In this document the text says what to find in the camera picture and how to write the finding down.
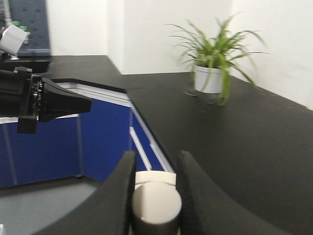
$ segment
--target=black countertop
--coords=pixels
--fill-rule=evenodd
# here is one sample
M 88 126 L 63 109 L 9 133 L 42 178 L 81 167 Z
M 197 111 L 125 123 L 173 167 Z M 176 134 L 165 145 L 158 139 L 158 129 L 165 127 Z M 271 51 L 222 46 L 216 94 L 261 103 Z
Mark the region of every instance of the black countertop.
M 53 56 L 43 77 L 127 93 L 175 166 L 189 151 L 254 214 L 313 234 L 313 112 L 233 78 L 225 106 L 186 95 L 189 73 L 121 75 L 106 56 Z

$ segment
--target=cabinet door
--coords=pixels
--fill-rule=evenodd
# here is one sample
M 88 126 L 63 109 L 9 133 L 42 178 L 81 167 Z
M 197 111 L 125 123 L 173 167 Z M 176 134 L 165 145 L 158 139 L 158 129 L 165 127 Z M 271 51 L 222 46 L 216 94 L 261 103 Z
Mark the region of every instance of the cabinet door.
M 146 156 L 148 157 L 152 170 L 164 170 L 150 146 L 149 138 L 147 137 L 146 133 L 144 132 L 143 128 L 141 127 L 138 119 L 134 114 L 132 115 L 132 127 L 134 128 L 138 136 L 138 139 L 143 147 L 143 150 Z
M 89 113 L 81 114 L 83 174 L 104 181 L 130 149 L 130 108 L 93 99 Z
M 3 127 L 3 125 L 0 126 L 0 188 L 14 185 Z
M 17 123 L 6 125 L 18 184 L 81 174 L 77 117 L 39 122 L 36 134 L 18 134 Z

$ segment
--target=potted plant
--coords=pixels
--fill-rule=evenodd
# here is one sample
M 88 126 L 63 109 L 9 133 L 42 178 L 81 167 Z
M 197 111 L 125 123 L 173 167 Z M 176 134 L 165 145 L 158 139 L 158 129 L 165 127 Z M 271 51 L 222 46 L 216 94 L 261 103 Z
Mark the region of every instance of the potted plant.
M 243 44 L 243 40 L 248 35 L 253 35 L 265 45 L 256 31 L 244 30 L 230 34 L 227 27 L 232 18 L 233 16 L 222 23 L 217 20 L 220 32 L 213 38 L 207 38 L 205 33 L 190 20 L 187 22 L 191 26 L 191 31 L 179 25 L 171 24 L 178 28 L 177 32 L 183 32 L 185 35 L 173 35 L 171 37 L 178 37 L 181 40 L 178 46 L 186 48 L 180 56 L 180 61 L 185 56 L 190 57 L 184 63 L 191 65 L 191 72 L 195 79 L 195 90 L 199 93 L 219 94 L 219 105 L 224 105 L 229 98 L 230 68 L 239 71 L 248 82 L 256 86 L 251 77 L 236 63 L 236 60 L 247 57 L 254 65 L 250 56 L 261 52 L 249 52 Z

